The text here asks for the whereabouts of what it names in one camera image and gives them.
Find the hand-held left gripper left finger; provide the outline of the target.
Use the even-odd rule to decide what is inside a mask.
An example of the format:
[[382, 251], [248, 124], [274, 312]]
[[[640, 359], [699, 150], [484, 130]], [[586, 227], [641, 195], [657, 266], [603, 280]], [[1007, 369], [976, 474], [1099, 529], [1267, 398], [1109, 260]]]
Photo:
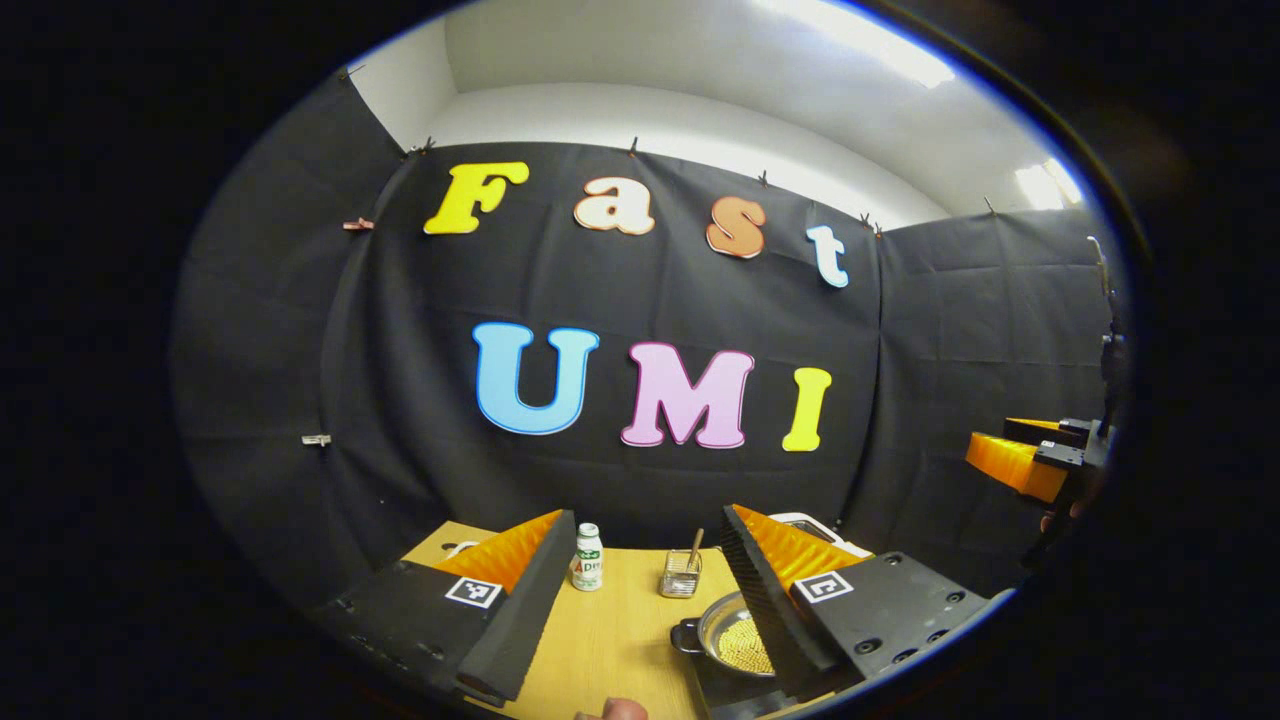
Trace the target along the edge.
[[320, 607], [320, 625], [398, 682], [490, 706], [518, 698], [576, 550], [561, 509], [433, 565], [401, 560]]

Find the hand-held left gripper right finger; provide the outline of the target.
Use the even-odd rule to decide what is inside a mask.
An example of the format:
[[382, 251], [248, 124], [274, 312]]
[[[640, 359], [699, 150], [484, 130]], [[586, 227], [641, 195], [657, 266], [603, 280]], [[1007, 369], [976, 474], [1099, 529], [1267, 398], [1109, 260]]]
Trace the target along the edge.
[[719, 548], [783, 692], [799, 701], [882, 684], [1011, 594], [980, 594], [899, 551], [859, 557], [737, 503], [722, 509]]

